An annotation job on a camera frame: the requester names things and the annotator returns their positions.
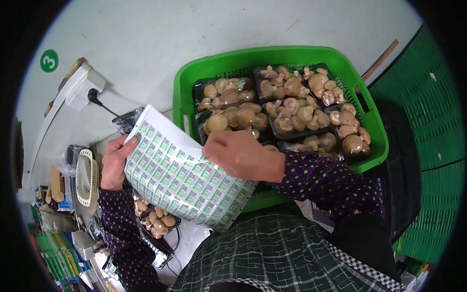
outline sticker sheet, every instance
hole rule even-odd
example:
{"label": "sticker sheet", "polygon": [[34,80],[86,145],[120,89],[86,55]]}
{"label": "sticker sheet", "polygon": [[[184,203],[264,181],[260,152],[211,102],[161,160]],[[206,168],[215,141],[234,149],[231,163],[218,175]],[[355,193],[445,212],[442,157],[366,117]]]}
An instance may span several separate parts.
{"label": "sticker sheet", "polygon": [[201,145],[148,105],[125,143],[139,145],[125,175],[135,194],[169,213],[217,231],[227,230],[257,182],[228,176],[201,154]]}

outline hand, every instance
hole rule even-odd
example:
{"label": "hand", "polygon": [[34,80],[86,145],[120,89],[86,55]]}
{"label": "hand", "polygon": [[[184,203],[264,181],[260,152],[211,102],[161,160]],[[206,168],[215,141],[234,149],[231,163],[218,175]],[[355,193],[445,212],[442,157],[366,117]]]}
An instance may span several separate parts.
{"label": "hand", "polygon": [[280,183],[284,176],[285,154],[268,151],[247,131],[210,133],[203,156],[235,178]]}
{"label": "hand", "polygon": [[125,145],[123,142],[128,135],[123,135],[107,144],[107,152],[102,158],[102,180],[100,188],[107,191],[118,191],[123,189],[125,174],[125,159],[138,145],[138,137],[134,136]]}

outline wooden stick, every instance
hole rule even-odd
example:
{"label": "wooden stick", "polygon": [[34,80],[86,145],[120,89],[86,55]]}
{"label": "wooden stick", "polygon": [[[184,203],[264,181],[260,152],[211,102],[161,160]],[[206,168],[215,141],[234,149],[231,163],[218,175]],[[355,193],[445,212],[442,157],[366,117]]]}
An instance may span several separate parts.
{"label": "wooden stick", "polygon": [[384,53],[376,60],[376,62],[374,62],[373,65],[371,65],[371,67],[361,77],[363,82],[365,82],[365,80],[367,80],[368,77],[370,77],[370,75],[373,74],[373,72],[375,72],[375,70],[384,62],[384,60],[386,60],[386,58],[394,50],[398,43],[398,40],[394,40],[392,44],[384,51]]}

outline green circle sign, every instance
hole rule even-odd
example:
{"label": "green circle sign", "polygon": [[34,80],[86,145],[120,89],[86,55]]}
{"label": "green circle sign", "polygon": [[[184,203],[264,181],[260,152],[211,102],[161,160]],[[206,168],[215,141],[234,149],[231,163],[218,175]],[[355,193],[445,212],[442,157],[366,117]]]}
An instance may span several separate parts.
{"label": "green circle sign", "polygon": [[58,66],[58,55],[54,50],[47,50],[41,57],[41,68],[44,72],[53,72]]}

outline white plastic colander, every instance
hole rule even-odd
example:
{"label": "white plastic colander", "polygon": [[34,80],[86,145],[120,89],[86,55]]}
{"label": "white plastic colander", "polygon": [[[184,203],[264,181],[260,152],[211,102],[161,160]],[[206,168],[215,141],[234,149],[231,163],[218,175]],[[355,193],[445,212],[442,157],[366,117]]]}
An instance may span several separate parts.
{"label": "white plastic colander", "polygon": [[92,158],[89,149],[83,149],[79,153],[78,164],[76,166],[76,193],[78,201],[89,207],[91,198],[97,197],[99,187],[99,165]]}

